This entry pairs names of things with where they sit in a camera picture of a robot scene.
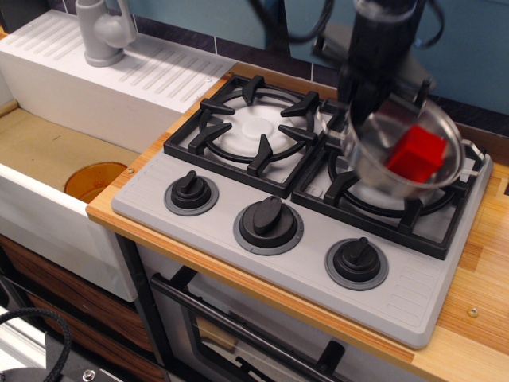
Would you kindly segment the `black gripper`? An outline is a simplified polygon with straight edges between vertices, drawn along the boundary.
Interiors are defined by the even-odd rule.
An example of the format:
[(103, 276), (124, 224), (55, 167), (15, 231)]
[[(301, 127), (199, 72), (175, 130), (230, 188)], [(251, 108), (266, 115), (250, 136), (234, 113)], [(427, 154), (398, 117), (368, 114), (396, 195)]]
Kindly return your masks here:
[(319, 34), (313, 54), (339, 69), (342, 151), (361, 142), (363, 125), (389, 94), (420, 103), (436, 87), (411, 52), (416, 32), (413, 21), (357, 21), (352, 27), (329, 23)]

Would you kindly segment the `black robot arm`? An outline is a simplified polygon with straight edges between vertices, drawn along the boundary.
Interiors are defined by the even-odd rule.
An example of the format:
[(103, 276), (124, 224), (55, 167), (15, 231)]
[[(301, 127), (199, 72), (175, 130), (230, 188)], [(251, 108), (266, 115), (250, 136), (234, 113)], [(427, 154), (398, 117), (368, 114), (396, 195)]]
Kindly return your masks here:
[(347, 151), (355, 127), (389, 98), (419, 112), (433, 80), (414, 58), (414, 44), (425, 2), (355, 1), (354, 24), (328, 24), (313, 54), (339, 69), (338, 115), (325, 133)]

